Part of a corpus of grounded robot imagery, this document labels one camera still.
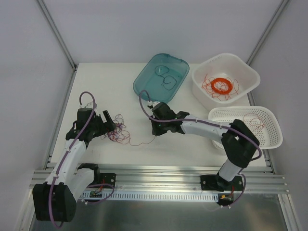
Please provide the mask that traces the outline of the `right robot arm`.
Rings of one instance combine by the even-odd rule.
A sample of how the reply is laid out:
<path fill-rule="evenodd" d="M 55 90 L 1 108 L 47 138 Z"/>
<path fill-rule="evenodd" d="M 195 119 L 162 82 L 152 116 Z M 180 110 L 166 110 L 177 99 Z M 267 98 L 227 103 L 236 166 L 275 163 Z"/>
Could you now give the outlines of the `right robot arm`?
<path fill-rule="evenodd" d="M 177 114 L 163 102 L 152 103 L 149 117 L 152 134 L 161 136 L 172 133 L 197 135 L 222 144 L 227 160 L 222 165 L 214 180 L 207 185 L 210 189 L 222 192 L 233 185 L 233 179 L 253 160 L 260 150 L 259 140 L 246 124 L 236 119 L 230 123 L 200 120 L 192 114 L 180 111 Z"/>

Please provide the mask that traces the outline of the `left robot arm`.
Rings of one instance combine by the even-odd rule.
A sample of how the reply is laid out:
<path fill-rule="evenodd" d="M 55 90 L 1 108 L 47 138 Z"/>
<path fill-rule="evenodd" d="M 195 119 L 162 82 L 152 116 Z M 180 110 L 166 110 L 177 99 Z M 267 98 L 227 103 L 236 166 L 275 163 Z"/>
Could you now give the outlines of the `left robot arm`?
<path fill-rule="evenodd" d="M 89 143 L 114 131 L 115 123 L 108 111 L 98 115 L 91 108 L 80 108 L 77 119 L 65 136 L 61 159 L 43 183 L 35 184 L 32 195 L 36 219 L 39 221 L 71 222 L 77 200 L 88 187 L 101 182 L 97 164 L 80 163 Z"/>

